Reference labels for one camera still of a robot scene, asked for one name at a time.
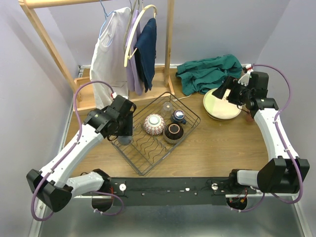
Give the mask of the grey blue mug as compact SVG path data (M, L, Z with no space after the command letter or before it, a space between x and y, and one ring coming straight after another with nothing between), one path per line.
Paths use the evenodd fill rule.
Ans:
M132 143L133 137L132 136L118 136L117 141L119 144L123 146L127 146L130 143Z

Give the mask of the cream round plate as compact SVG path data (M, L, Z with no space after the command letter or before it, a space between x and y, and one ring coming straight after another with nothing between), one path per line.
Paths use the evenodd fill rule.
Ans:
M226 91L223 99L218 99L212 95L212 92L216 89L209 90L203 98L203 105L205 110L213 115L214 117L220 119L228 119L237 117L241 109L232 103L229 103L226 99L226 96L229 94L229 91Z

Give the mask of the dark red rimmed plate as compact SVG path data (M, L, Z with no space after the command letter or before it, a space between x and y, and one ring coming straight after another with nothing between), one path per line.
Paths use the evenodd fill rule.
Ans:
M208 113L208 112L207 112L207 115L208 115L210 118L212 118L212 119L214 119L214 120L218 120L218 121L226 121L226 120L231 120L231 119L233 119L233 118L217 118L217 117L214 117L213 115L211 115L211 114Z

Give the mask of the clear glass cup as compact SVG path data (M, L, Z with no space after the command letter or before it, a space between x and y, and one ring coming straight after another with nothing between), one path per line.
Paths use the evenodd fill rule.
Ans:
M165 118L170 118L173 113L173 105L171 102L164 102L160 115Z

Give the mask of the dark blue teacup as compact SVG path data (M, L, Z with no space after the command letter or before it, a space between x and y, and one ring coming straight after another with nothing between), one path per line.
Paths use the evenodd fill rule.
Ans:
M170 120L172 123L176 124L186 124L187 121L185 120L185 113L183 110L175 110L171 117Z

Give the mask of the dark brown bowl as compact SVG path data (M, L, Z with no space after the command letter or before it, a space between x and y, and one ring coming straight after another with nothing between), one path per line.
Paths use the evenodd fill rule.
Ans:
M183 137L184 130L177 123L168 124L163 131L163 138L169 144L177 144Z

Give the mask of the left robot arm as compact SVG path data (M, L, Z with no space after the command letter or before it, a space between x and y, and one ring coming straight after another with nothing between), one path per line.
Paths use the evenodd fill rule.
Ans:
M108 175L96 169L87 175L71 178L73 170L83 158L104 139L112 141L131 136L133 113L137 106L118 95L111 105L94 109L80 124L79 131L63 150L41 170L31 169L26 176L34 198L40 199L53 212L62 210L78 195L109 191Z

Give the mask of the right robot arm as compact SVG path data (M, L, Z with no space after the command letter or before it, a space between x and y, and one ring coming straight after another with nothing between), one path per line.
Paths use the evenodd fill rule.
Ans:
M227 181L228 190L239 193L245 186L263 193L303 194L303 181L310 169L309 162L301 159L286 136L280 120L280 109L274 98L267 97L269 76L264 72L250 72L248 79L227 77L212 94L222 99L225 92L229 103L245 106L257 123L268 152L268 163L259 171L234 169Z

